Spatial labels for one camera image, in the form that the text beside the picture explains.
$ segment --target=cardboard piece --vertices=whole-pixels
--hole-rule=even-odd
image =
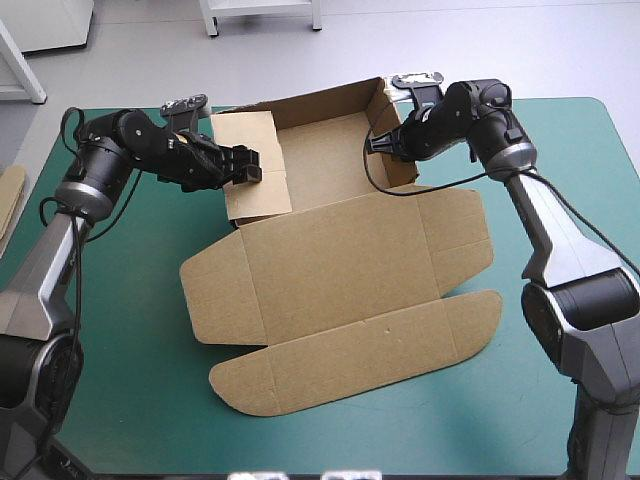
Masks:
[[[265,172],[225,189],[239,230],[180,270],[200,342],[266,346],[211,371],[233,408],[320,405],[463,361],[495,332],[496,293],[441,299],[493,259],[479,195],[390,197],[364,175],[366,133],[400,124],[385,86],[375,78],[212,116],[216,140],[259,151]],[[415,164],[369,162],[380,185],[415,188]]]
[[[258,350],[209,378],[243,413],[292,413],[461,362],[489,342],[500,309],[491,291],[423,303]]]
[[[18,165],[11,165],[0,176],[0,239],[4,237],[18,204],[25,177],[24,168]]]
[[[479,195],[450,189],[244,225],[180,275],[200,342],[276,345],[437,300],[492,260]]]

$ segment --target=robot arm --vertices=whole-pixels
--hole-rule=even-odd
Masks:
[[[502,182],[533,246],[522,277],[528,325],[558,371],[578,385],[567,475],[624,480],[640,399],[640,295],[620,257],[585,237],[535,170],[536,149],[499,80],[451,84],[437,74],[395,77],[414,110],[372,138],[371,152],[428,160],[466,141],[472,161]]]
[[[134,169],[182,190],[259,182],[258,153],[225,147],[199,134],[203,95],[171,102],[156,126],[140,110],[120,110],[74,130],[77,154],[58,186],[60,208],[26,260],[0,292],[0,478],[84,480],[91,473],[53,434],[60,429],[82,370],[80,312],[65,300],[79,252],[93,226],[107,219]]]

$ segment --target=green table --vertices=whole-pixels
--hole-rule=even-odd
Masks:
[[[638,178],[604,106],[532,99],[515,110],[538,147],[541,173],[640,258]],[[58,142],[0,264],[0,285],[42,232],[38,201],[69,162]],[[437,184],[480,166],[460,145],[420,168]],[[504,188],[486,179],[472,188],[482,193],[496,257],[454,293],[493,288],[504,297],[489,346],[429,375],[285,417],[253,418],[228,408],[207,382],[213,364],[249,349],[194,339],[178,276],[185,259],[230,232],[223,195],[185,195],[145,175],[120,224],[86,248],[86,367],[59,438],[107,473],[560,473],[574,387],[556,373],[520,310],[531,247]],[[630,471],[640,473],[640,448]]]

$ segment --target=white shelf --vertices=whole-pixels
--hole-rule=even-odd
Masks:
[[[218,36],[217,17],[310,13],[313,29],[322,29],[321,0],[199,0],[207,33]]]
[[[311,11],[311,0],[209,0],[209,9],[214,17],[236,17],[240,15],[265,15]]]

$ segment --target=black cable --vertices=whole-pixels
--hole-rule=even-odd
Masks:
[[[56,197],[45,197],[42,200],[40,200],[40,205],[38,205],[38,213],[40,215],[40,221],[42,222],[42,225],[44,225],[45,227],[49,226],[49,222],[47,222],[47,219],[45,217],[44,207],[47,205],[47,203],[50,203],[50,202],[58,203],[58,199]]]
[[[33,468],[33,466],[36,463],[38,463],[40,461],[41,458],[42,458],[42,456],[40,454],[37,454],[35,457],[33,457],[31,460],[29,460],[29,463],[27,463],[24,467],[22,467],[22,469],[11,480],[22,480],[22,478],[27,473],[29,473],[29,471]]]
[[[97,234],[93,235],[92,237],[89,237],[87,239],[87,243],[93,242],[94,240],[99,239],[104,234],[106,234],[109,230],[111,230],[113,227],[116,226],[116,223],[118,223],[118,220],[120,220],[120,217],[122,217],[122,215],[124,214],[124,211],[129,206],[129,202],[131,201],[131,198],[133,197],[133,194],[135,193],[136,188],[138,187],[138,184],[140,183],[140,178],[142,178],[142,170],[138,171],[138,175],[136,175],[136,179],[133,182],[133,186],[131,187],[131,190],[129,190],[129,194],[127,195],[127,198],[124,200],[124,203],[122,204],[122,207],[120,208],[120,211],[118,211],[118,213],[114,217],[113,221],[104,230],[102,230],[100,233],[97,233]]]

